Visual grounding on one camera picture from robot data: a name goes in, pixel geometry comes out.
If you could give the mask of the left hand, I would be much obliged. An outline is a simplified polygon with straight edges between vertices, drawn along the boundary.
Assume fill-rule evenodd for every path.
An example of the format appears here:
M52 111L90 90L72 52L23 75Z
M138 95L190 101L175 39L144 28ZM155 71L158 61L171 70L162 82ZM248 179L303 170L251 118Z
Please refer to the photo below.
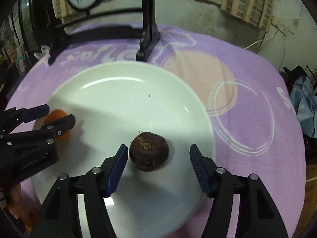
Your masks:
M21 219L26 226L26 209L21 195L20 183L15 185L9 192L10 198L8 202L9 212L16 218Z

